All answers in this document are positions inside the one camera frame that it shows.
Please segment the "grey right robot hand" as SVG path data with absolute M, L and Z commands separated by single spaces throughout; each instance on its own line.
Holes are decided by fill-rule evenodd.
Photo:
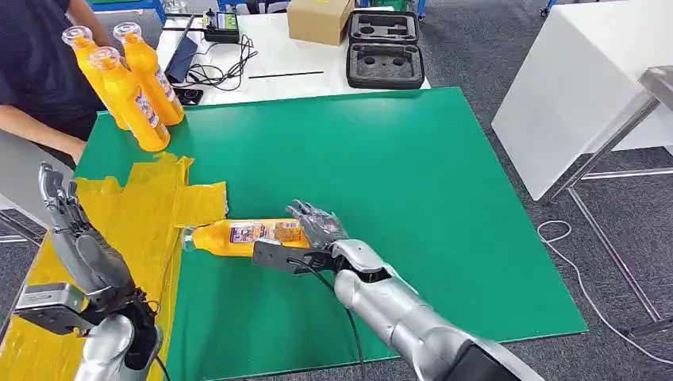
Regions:
M 328 249 L 334 242 L 348 239 L 348 234 L 334 213 L 294 199 L 286 211 L 295 218 L 311 248 Z

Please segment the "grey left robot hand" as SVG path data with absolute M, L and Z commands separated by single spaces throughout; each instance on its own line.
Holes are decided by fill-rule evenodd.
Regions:
M 87 294 L 131 290 L 135 282 L 122 255 L 94 227 L 80 202 L 78 184 L 51 164 L 40 164 L 38 183 L 52 221 L 52 243 L 76 285 Z

